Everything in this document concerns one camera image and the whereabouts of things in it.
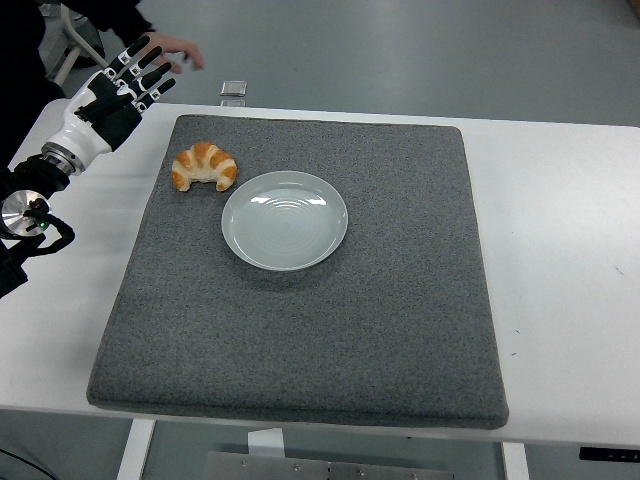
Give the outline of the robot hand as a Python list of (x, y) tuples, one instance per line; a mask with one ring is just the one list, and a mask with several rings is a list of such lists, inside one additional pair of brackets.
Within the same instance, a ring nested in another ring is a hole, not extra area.
[(64, 110), (60, 130), (42, 147), (44, 157), (69, 174), (88, 168), (99, 155), (117, 150), (137, 128), (144, 113), (175, 85), (166, 62), (145, 72), (162, 53), (147, 53), (145, 35), (93, 74)]

